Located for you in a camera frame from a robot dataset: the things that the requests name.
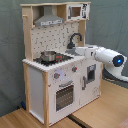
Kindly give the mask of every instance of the oven handle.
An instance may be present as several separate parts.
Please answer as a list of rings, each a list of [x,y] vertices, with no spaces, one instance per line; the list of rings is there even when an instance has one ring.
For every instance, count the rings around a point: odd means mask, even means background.
[[[82,90],[85,90],[86,88],[86,77],[85,76],[83,76],[83,80],[84,80],[84,86],[82,86]]]
[[[71,19],[71,17],[72,17],[72,7],[71,6],[69,6],[69,10],[70,10],[70,16],[68,16],[68,19]]]
[[[71,81],[69,81],[69,82],[66,83],[66,84],[61,84],[61,85],[59,85],[59,87],[66,87],[66,86],[70,85],[72,82],[73,82],[73,81],[71,80]]]

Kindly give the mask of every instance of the cabinet door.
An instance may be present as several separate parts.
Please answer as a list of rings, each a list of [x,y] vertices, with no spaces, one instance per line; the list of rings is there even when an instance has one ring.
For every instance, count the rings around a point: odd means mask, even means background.
[[[82,19],[82,4],[67,5],[67,21]]]
[[[86,105],[99,96],[101,64],[95,60],[86,59],[82,63],[80,105]]]

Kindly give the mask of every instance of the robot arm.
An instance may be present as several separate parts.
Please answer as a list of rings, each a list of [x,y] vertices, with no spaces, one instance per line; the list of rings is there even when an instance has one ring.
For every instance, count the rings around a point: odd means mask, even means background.
[[[76,47],[75,52],[85,56],[86,59],[94,59],[105,64],[103,75],[107,79],[128,83],[128,77],[122,76],[121,72],[127,57],[104,47]]]

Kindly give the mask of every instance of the kitchen hood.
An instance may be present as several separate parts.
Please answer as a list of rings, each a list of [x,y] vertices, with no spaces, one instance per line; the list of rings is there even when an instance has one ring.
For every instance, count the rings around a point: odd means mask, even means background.
[[[34,22],[36,27],[64,23],[63,18],[53,15],[52,5],[43,6],[43,9],[44,16]]]

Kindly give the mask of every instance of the control panel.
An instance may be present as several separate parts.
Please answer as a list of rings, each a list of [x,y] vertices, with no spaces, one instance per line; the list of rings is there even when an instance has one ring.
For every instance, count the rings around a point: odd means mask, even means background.
[[[70,63],[56,69],[53,69],[48,72],[48,83],[57,83],[60,82],[72,75],[78,74],[81,72],[82,62],[77,61],[75,63]]]

